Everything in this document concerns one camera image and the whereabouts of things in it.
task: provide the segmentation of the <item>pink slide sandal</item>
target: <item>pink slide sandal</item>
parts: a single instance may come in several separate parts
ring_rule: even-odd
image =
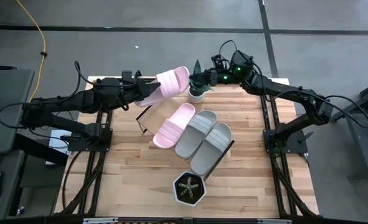
[[[143,101],[137,101],[137,106],[150,106],[167,98],[183,93],[189,86],[189,71],[179,67],[156,75],[153,82],[159,82],[160,87]]]
[[[195,108],[189,103],[181,105],[161,125],[159,131],[153,137],[153,143],[160,149],[169,149],[175,146],[195,112]]]

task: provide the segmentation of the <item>hexagonal pot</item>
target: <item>hexagonal pot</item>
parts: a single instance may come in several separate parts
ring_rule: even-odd
[[[198,184],[199,186],[192,190],[193,197],[190,198],[188,192],[181,195],[181,193],[185,190],[184,187],[180,187],[179,184],[187,184],[188,177],[191,177],[191,184]],[[185,171],[183,172],[173,183],[174,196],[176,201],[179,203],[183,203],[184,205],[189,205],[195,207],[206,195],[206,187],[202,177],[195,175],[191,172]]]

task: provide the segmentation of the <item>wooden table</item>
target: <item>wooden table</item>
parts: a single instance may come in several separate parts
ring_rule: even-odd
[[[288,83],[287,79],[274,81]],[[271,164],[263,148],[262,131],[265,127],[260,97],[248,95],[238,85],[219,85],[214,90],[206,93],[202,104],[195,105],[196,110],[215,111],[218,122],[230,126],[235,144],[206,180],[207,195],[203,200],[196,207],[175,201],[172,182],[183,171],[189,170],[189,165],[173,150],[154,146],[153,135],[150,132],[143,134],[135,120],[144,108],[130,104],[129,111],[118,109],[113,112],[112,146],[106,155],[97,216],[278,217]],[[187,92],[184,92],[174,99],[183,103],[187,101],[186,96]],[[276,103],[281,122],[296,118],[292,102],[277,99]],[[80,114],[78,121],[92,123],[95,118],[96,114]],[[83,152],[68,175],[67,203],[83,184],[88,155]],[[287,157],[294,189],[307,206],[318,213],[307,163],[296,154],[288,154]],[[61,195],[60,192],[55,212],[62,209]],[[289,211],[285,190],[283,195],[285,208]]]

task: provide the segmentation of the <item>potted plant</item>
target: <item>potted plant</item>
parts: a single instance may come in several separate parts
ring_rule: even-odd
[[[201,73],[201,65],[199,63],[199,60],[196,60],[193,74]],[[209,84],[205,85],[201,82],[189,79],[188,99],[191,103],[202,103],[204,99],[204,93],[209,90],[212,90]]]
[[[203,178],[188,171],[183,172],[173,182],[173,188],[176,201],[192,207],[207,193]]]

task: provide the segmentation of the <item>white pot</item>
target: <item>white pot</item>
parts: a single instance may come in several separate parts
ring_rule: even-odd
[[[180,200],[178,200],[178,196],[177,196],[177,192],[176,192],[176,182],[178,181],[178,179],[182,176],[182,175],[184,175],[184,174],[186,174],[186,173],[188,173],[188,174],[193,174],[192,172],[188,172],[188,171],[184,171],[173,183],[172,183],[172,190],[174,191],[174,196],[175,196],[175,198],[176,198],[176,201],[178,202],[178,203],[183,203],[184,205],[188,205],[188,206],[191,206],[191,207],[195,207],[203,198],[204,198],[204,196],[207,194],[207,190],[206,190],[206,185],[205,185],[205,183],[204,183],[204,179],[203,179],[203,177],[200,177],[200,179],[202,180],[202,185],[203,185],[203,189],[204,189],[204,193],[203,193],[203,195],[198,199],[198,201],[196,202],[196,203],[194,203],[194,204],[191,204],[191,203],[186,203],[186,202],[183,202],[183,201],[180,201]]]
[[[202,103],[204,100],[204,93],[201,94],[200,96],[194,96],[191,94],[191,91],[189,91],[190,88],[188,88],[188,100],[191,103]]]

